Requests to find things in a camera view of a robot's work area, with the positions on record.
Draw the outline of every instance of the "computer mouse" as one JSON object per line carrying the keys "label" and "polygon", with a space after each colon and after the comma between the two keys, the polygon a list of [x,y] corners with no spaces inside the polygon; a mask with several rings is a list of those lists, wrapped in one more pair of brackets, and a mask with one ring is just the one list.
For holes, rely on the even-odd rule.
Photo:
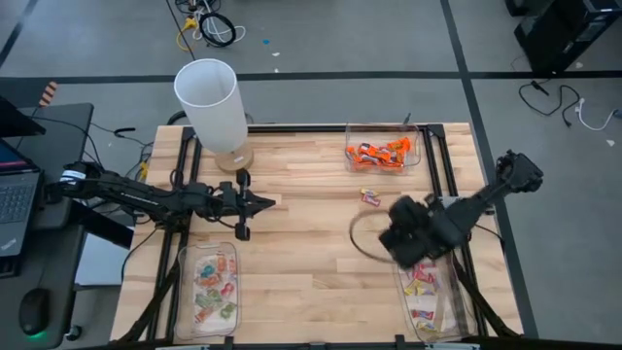
{"label": "computer mouse", "polygon": [[44,330],[50,320],[50,291],[36,288],[23,296],[19,305],[19,326],[26,335]]}

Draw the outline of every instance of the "floor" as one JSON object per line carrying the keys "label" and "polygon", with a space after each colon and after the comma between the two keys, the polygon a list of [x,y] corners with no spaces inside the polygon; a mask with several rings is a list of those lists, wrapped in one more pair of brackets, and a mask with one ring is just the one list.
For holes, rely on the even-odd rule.
{"label": "floor", "polygon": [[[512,274],[526,333],[622,342],[622,121],[594,132],[569,111],[567,128],[559,113],[545,118],[521,101],[530,68],[512,34],[520,18],[502,0],[223,0],[221,13],[245,25],[246,37],[193,53],[242,74],[256,123],[399,122],[412,113],[415,122],[472,123],[489,169],[507,149],[528,155],[544,185],[507,199],[511,236],[501,232],[516,247],[508,260],[520,261]],[[172,80],[191,57],[176,34],[164,1],[4,1],[0,93],[32,106],[54,79],[52,104],[90,102],[95,123],[134,126],[132,136],[151,140],[180,110]],[[592,125],[622,107],[621,35],[618,20],[567,79],[544,85],[554,96],[559,85],[578,90]],[[531,89],[526,97],[544,110],[557,103]],[[124,173],[138,158],[137,145],[90,133],[106,167]],[[75,318],[87,330],[61,348],[106,342],[118,292],[81,292]]]}

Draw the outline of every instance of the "laptop keyboard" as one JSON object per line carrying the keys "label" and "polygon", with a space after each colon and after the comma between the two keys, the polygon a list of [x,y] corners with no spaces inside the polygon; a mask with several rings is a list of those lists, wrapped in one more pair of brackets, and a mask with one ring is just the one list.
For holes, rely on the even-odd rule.
{"label": "laptop keyboard", "polygon": [[26,219],[34,185],[0,186],[0,224]]}

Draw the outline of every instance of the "white cylindrical cup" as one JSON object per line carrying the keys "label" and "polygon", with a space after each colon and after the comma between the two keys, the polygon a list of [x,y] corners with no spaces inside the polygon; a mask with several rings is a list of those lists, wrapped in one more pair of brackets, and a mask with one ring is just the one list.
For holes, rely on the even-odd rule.
{"label": "white cylindrical cup", "polygon": [[177,73],[175,94],[201,144],[214,153],[244,144],[248,126],[235,72],[217,59],[199,59]]}

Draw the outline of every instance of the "plastic container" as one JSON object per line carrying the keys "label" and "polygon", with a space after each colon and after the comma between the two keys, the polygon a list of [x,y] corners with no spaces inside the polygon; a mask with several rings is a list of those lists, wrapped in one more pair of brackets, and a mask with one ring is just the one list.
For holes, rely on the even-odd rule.
{"label": "plastic container", "polygon": [[421,160],[420,131],[415,124],[347,124],[348,171],[407,175]]}
{"label": "plastic container", "polygon": [[454,341],[476,335],[471,303],[467,303],[450,259],[450,255],[435,262],[425,258],[407,270],[396,267],[406,323],[421,341]]}
{"label": "plastic container", "polygon": [[177,73],[175,94],[206,149],[228,153],[246,141],[248,127],[235,72],[217,59],[198,59]]}
{"label": "plastic container", "polygon": [[239,319],[239,279],[230,243],[189,246],[180,252],[182,288],[175,334],[183,340],[229,335]]}

